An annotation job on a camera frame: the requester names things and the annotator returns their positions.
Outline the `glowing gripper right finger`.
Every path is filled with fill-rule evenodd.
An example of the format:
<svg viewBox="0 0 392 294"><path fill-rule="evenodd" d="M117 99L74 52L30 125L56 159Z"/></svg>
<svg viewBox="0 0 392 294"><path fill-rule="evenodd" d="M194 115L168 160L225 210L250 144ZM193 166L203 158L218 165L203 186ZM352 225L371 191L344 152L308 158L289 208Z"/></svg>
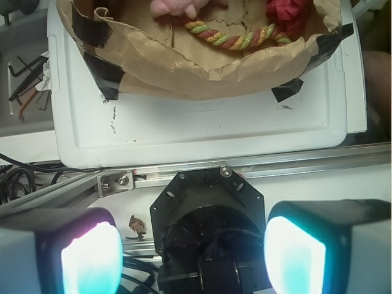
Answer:
<svg viewBox="0 0 392 294"><path fill-rule="evenodd" d="M276 293L391 293L391 203L281 201L264 252Z"/></svg>

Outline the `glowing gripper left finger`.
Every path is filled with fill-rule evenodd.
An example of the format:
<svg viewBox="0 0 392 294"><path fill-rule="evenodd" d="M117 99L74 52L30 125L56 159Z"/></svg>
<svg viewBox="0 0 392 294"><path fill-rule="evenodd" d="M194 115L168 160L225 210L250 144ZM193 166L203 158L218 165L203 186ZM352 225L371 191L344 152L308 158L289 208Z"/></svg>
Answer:
<svg viewBox="0 0 392 294"><path fill-rule="evenodd" d="M115 293L122 271L108 210L1 210L1 293Z"/></svg>

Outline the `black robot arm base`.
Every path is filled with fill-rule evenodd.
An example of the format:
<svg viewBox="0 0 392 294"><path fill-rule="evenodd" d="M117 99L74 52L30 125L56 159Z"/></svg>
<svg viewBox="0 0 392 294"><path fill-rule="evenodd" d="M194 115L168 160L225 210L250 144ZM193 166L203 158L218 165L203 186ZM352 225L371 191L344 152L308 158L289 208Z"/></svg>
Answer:
<svg viewBox="0 0 392 294"><path fill-rule="evenodd" d="M270 288L263 195L245 183L170 183L150 207L164 293L255 293Z"/></svg>

